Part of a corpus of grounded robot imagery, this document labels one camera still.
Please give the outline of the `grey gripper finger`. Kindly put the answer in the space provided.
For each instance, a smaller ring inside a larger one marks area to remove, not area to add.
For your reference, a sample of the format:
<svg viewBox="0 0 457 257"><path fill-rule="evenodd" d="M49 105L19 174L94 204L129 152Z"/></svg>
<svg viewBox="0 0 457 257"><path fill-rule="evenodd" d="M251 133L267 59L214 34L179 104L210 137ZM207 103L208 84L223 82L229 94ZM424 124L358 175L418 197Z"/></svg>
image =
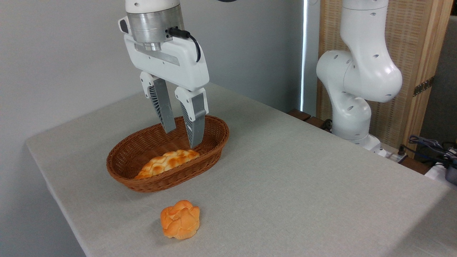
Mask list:
<svg viewBox="0 0 457 257"><path fill-rule="evenodd" d="M177 87L175 95L181 103L190 148L194 148L204 138L205 115L209 113L206 91L204 88L188 91Z"/></svg>
<svg viewBox="0 0 457 257"><path fill-rule="evenodd" d="M140 79L146 98L152 101L155 112L160 119L165 133L176 129L166 81L153 76L145 71L140 74Z"/></svg>

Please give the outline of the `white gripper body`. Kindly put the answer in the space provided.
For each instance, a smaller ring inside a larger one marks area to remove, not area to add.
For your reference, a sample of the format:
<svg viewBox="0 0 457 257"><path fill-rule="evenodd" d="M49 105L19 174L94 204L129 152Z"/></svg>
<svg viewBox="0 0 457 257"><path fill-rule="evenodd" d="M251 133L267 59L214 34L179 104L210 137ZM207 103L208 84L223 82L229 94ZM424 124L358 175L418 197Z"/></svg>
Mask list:
<svg viewBox="0 0 457 257"><path fill-rule="evenodd" d="M130 35L124 41L134 66L189 91L196 91L209 83L204 53L196 62L196 45L192 40L173 38L163 42L160 51L148 51Z"/></svg>

